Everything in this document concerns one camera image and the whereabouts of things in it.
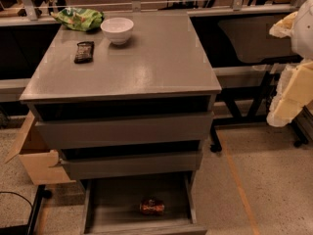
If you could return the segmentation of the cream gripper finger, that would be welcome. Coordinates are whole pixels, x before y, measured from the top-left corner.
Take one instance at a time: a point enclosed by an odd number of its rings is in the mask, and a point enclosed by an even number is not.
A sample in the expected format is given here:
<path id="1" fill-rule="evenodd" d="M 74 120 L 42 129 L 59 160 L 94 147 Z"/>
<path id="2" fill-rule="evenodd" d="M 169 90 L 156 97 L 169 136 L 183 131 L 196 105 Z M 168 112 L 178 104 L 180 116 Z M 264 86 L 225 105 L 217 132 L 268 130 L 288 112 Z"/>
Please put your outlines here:
<path id="1" fill-rule="evenodd" d="M 266 120 L 271 126 L 283 127 L 313 101 L 313 61 L 304 60 L 296 67 L 287 65 L 276 92 Z"/>
<path id="2" fill-rule="evenodd" d="M 291 37 L 292 27 L 296 16 L 297 12 L 285 16 L 283 19 L 272 25 L 269 34 L 278 38 Z"/>

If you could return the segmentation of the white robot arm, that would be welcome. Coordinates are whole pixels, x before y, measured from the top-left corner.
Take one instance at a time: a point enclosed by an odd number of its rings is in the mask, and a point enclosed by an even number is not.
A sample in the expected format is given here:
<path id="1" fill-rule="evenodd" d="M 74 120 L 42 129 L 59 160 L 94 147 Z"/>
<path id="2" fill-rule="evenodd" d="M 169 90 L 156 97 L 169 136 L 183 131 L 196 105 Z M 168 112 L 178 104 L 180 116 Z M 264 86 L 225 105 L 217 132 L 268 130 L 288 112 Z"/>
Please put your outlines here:
<path id="1" fill-rule="evenodd" d="M 306 0 L 297 12 L 275 23 L 269 34 L 291 39 L 291 50 L 302 61 L 282 71 L 267 116 L 267 123 L 283 127 L 313 101 L 313 0 Z"/>

